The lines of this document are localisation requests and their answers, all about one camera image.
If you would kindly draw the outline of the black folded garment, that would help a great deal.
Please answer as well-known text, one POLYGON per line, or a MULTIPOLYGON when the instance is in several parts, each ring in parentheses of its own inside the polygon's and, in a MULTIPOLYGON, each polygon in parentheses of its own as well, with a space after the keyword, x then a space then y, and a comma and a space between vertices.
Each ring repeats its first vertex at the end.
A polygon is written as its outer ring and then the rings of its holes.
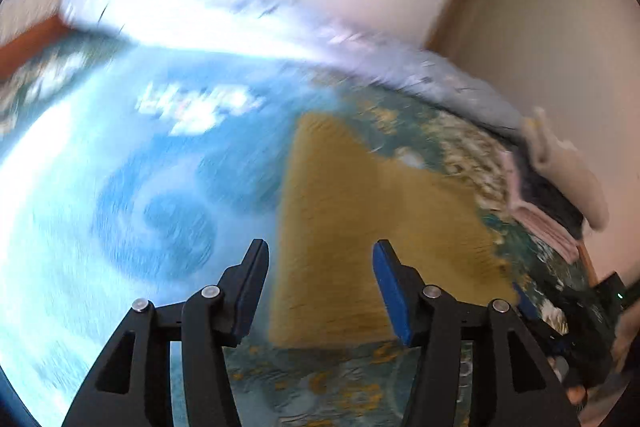
POLYGON ((521 198, 542 210, 562 225, 573 239, 580 241, 585 221, 582 213, 550 181, 536 173, 529 164, 527 148, 524 145, 513 145, 510 152, 520 176, 518 188, 521 198))

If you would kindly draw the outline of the teal floral bed blanket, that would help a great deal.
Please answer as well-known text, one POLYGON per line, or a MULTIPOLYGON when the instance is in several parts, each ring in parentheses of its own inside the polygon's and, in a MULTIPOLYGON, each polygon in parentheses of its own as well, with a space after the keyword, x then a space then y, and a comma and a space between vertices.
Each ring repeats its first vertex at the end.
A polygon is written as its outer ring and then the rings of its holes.
POLYGON ((282 190, 308 113, 471 187, 513 287, 533 265, 588 287, 582 262, 511 218, 502 144, 464 119, 325 67, 73 34, 1 91, 1 366, 39 424, 62 423, 132 300, 190 297, 253 239, 269 245, 268 279, 250 335, 226 354, 242 423, 399 424, 418 356, 395 336, 269 340, 282 190))

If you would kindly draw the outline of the light blue floral quilt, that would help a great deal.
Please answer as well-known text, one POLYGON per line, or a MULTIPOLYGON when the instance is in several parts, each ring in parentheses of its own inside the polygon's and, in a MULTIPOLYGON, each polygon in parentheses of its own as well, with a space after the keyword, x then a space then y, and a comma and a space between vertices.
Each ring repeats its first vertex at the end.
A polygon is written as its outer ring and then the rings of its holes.
POLYGON ((336 68, 422 98, 518 139, 521 113, 446 58, 384 32, 280 0, 61 0, 68 27, 173 49, 280 58, 336 68))

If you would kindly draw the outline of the pink folded garment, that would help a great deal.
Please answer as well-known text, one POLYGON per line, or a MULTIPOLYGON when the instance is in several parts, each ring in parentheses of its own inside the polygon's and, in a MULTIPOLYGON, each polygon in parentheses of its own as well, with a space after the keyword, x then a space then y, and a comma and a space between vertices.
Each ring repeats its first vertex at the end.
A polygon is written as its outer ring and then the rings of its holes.
POLYGON ((499 154, 506 175, 506 208, 510 215, 529 231, 552 247, 568 264, 579 259, 577 239, 574 239, 559 221, 533 202, 527 202, 521 193, 521 177, 511 152, 499 154))

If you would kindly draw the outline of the brown wooden bed frame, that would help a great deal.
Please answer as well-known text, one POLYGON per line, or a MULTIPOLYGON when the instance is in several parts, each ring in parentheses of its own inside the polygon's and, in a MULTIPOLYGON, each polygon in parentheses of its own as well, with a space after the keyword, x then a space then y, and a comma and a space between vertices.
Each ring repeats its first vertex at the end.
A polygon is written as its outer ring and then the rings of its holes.
POLYGON ((57 42, 70 32, 57 15, 29 27, 0 49, 0 75, 9 78, 50 44, 57 42))

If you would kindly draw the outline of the cream white garment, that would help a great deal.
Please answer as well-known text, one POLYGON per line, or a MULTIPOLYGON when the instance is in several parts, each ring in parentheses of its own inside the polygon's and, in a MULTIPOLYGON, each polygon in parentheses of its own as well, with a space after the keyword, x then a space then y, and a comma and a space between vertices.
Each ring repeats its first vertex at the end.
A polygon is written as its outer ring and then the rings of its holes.
POLYGON ((530 165, 582 213, 593 231, 604 231, 610 222, 608 203, 582 153, 555 135, 542 107, 535 107, 533 115, 522 120, 521 132, 530 165))

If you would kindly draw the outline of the mustard yellow knit sweater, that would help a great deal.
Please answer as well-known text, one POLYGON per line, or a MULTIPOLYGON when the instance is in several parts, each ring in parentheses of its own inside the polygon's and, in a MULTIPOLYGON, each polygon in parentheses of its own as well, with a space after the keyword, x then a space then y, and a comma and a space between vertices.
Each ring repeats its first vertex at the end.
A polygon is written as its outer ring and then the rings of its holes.
POLYGON ((471 187, 372 153, 341 119, 308 113, 282 190, 270 343, 344 348, 393 338, 372 269, 379 239, 464 303, 518 301, 471 187))

